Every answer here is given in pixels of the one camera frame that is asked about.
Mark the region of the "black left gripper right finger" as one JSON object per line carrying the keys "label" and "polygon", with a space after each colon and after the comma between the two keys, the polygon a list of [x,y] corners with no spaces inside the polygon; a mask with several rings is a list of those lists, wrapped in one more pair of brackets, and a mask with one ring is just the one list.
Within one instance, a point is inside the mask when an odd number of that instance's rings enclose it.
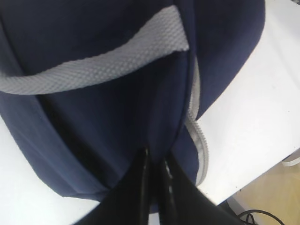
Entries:
{"label": "black left gripper right finger", "polygon": [[173,154],[157,168],[158,214],[162,225],[241,225],[208,200],[186,176]]}

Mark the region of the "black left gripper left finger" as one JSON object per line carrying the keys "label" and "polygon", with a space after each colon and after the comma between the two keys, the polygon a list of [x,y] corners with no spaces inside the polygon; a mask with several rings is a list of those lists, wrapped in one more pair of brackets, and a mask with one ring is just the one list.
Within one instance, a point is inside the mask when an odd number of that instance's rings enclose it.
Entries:
{"label": "black left gripper left finger", "polygon": [[116,187],[76,224],[147,225],[151,201],[151,167],[149,150],[138,150]]}

